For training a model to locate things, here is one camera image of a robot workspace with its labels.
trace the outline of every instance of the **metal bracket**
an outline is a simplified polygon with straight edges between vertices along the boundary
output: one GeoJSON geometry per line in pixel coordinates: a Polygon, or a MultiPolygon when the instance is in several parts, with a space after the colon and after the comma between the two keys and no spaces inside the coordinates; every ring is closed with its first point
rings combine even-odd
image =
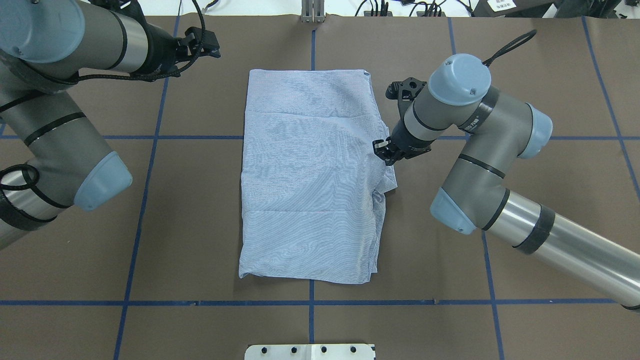
{"type": "Polygon", "coordinates": [[[376,347],[370,344],[252,345],[244,360],[375,360],[376,347]]]}
{"type": "Polygon", "coordinates": [[[302,0],[302,22],[324,22],[324,0],[302,0]]]}

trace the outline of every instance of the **cloth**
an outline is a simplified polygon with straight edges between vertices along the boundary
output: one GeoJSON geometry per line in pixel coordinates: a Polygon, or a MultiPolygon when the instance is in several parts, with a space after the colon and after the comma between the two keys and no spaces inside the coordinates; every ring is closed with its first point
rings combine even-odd
{"type": "Polygon", "coordinates": [[[239,276],[368,282],[394,169],[364,70],[252,70],[244,118],[239,276]]]}

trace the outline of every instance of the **striped cloth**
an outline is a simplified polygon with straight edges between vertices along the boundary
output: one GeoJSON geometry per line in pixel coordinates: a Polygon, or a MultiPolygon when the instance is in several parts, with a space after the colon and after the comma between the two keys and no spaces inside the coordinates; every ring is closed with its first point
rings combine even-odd
{"type": "Polygon", "coordinates": [[[397,186],[371,145],[387,136],[364,70],[252,70],[240,278],[368,282],[397,186]]]}

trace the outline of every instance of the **light blue fabric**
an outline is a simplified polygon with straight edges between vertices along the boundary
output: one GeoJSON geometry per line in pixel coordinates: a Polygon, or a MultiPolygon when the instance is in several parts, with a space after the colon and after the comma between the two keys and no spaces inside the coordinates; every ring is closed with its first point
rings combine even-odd
{"type": "Polygon", "coordinates": [[[371,144],[387,136],[364,70],[252,70],[240,277],[369,281],[397,187],[371,144]]]}

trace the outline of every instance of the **folded towel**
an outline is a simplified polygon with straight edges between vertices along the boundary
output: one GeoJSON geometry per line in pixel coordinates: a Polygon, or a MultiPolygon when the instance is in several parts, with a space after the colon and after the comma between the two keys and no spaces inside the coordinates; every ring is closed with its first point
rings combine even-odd
{"type": "Polygon", "coordinates": [[[369,281],[397,187],[371,145],[387,136],[364,70],[252,70],[240,277],[369,281]]]}

